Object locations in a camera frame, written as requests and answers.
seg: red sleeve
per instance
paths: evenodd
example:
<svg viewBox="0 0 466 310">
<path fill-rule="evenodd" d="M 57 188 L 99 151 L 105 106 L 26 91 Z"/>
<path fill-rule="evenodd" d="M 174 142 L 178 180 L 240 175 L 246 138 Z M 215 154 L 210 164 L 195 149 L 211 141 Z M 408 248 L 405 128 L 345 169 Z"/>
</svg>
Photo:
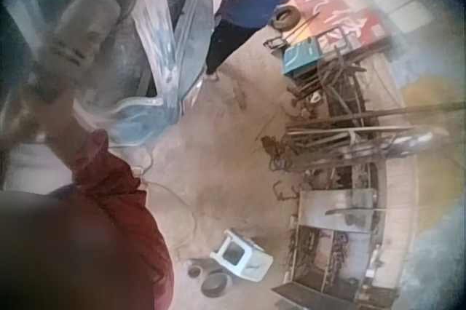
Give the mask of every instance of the red sleeve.
<svg viewBox="0 0 466 310">
<path fill-rule="evenodd" d="M 147 193 L 138 190 L 141 182 L 133 177 L 129 164 L 108 152 L 108 136 L 98 130 L 86 139 L 69 167 L 79 191 L 137 249 L 153 282 L 155 309 L 168 309 L 173 297 L 172 262 L 154 217 L 146 209 Z"/>
</svg>

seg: person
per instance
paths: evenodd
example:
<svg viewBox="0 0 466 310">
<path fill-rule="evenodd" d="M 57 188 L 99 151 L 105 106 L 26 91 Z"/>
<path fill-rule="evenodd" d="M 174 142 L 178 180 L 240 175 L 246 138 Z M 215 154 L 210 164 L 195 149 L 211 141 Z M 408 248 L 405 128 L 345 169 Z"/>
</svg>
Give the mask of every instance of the person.
<svg viewBox="0 0 466 310">
<path fill-rule="evenodd" d="M 140 180 L 108 152 L 105 131 L 88 132 L 72 117 L 73 87 L 51 103 L 23 87 L 20 99 L 73 183 L 33 195 L 59 202 L 47 201 L 45 212 L 0 205 L 2 308 L 168 310 L 173 265 Z"/>
<path fill-rule="evenodd" d="M 275 8 L 289 0 L 222 0 L 220 18 L 210 40 L 206 75 L 213 78 L 217 68 L 257 31 L 267 25 Z"/>
</svg>

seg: black pants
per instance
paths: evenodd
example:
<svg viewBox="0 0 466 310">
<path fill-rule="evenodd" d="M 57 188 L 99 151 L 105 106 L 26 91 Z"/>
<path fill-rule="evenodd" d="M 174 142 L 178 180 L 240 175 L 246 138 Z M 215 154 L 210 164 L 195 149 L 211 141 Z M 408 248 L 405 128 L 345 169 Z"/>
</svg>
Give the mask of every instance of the black pants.
<svg viewBox="0 0 466 310">
<path fill-rule="evenodd" d="M 238 48 L 240 48 L 260 28 L 243 28 L 221 20 L 210 38 L 209 53 L 205 60 L 207 75 L 216 72 L 217 68 Z"/>
</svg>

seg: shoe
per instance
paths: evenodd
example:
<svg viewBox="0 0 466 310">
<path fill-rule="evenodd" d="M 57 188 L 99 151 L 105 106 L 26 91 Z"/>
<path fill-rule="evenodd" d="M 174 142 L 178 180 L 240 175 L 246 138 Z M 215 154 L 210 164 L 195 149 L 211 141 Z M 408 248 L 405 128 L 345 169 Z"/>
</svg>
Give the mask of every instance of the shoe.
<svg viewBox="0 0 466 310">
<path fill-rule="evenodd" d="M 211 82 L 218 82 L 220 78 L 218 77 L 217 71 L 214 73 L 211 73 L 210 75 L 208 73 L 205 74 L 204 77 L 205 81 L 211 81 Z"/>
</svg>

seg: tire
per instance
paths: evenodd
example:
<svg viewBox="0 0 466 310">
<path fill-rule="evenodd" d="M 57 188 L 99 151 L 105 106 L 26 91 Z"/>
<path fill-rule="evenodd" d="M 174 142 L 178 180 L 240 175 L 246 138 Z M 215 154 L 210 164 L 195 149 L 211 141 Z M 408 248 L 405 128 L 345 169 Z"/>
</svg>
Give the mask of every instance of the tire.
<svg viewBox="0 0 466 310">
<path fill-rule="evenodd" d="M 275 10 L 270 25 L 278 31 L 289 31 L 298 25 L 301 13 L 294 6 L 284 6 Z"/>
</svg>

